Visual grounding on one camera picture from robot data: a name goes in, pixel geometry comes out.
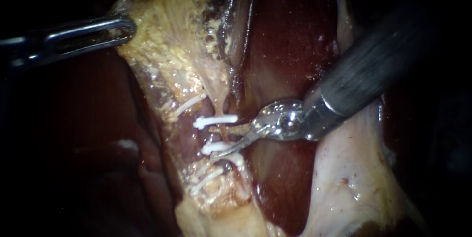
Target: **dark background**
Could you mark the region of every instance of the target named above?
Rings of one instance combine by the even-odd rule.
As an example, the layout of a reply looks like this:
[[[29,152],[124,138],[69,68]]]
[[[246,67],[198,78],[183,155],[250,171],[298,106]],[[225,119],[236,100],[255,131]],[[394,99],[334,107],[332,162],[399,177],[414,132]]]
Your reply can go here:
[[[103,16],[115,0],[2,0],[0,38],[51,24]],[[398,0],[350,0],[356,20],[370,25]],[[441,22],[443,41],[432,61],[393,90],[408,90],[412,122],[405,129],[417,131],[417,140],[394,140],[417,149],[397,168],[405,191],[418,205],[436,236],[468,232],[472,180],[472,93],[467,69],[467,47],[462,46],[467,15],[461,0],[430,0]],[[35,110],[47,105],[48,68],[0,82],[2,191],[7,219],[4,231],[17,227],[31,232],[64,235],[72,230],[61,212],[66,196],[60,195],[47,159],[30,125]]]

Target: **metal grasper jaw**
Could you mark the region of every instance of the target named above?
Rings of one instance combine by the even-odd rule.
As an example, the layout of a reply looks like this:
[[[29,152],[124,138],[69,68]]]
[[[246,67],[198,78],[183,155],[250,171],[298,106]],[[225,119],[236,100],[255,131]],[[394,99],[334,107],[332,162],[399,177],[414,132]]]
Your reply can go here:
[[[303,137],[303,102],[283,100],[263,107],[251,122],[249,131],[229,150],[213,152],[210,158],[220,158],[241,151],[259,138],[280,141]]]

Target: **metal jaw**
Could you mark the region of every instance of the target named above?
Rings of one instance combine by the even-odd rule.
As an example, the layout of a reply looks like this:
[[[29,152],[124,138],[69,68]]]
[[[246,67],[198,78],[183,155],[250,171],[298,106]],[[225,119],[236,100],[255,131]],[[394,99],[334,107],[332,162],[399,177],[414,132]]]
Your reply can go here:
[[[284,100],[262,108],[251,122],[249,131],[229,150],[214,152],[211,158],[220,158],[241,151],[259,138],[295,140],[303,137],[303,102]]]
[[[251,126],[260,138],[275,140],[295,140],[303,135],[300,132],[303,119],[303,102],[283,100],[262,108]]]
[[[1,60],[7,72],[43,66],[87,52],[118,46],[136,32],[129,18],[102,17],[33,30],[26,36],[0,40]]]

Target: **white hemostatic clip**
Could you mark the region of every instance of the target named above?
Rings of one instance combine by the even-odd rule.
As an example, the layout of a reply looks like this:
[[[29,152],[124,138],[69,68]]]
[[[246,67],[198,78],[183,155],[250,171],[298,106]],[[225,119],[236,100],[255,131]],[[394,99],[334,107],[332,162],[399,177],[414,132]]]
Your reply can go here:
[[[193,127],[198,130],[203,130],[205,126],[212,124],[221,124],[221,123],[235,123],[238,120],[237,115],[222,115],[222,116],[210,116],[210,117],[198,117],[193,123]]]

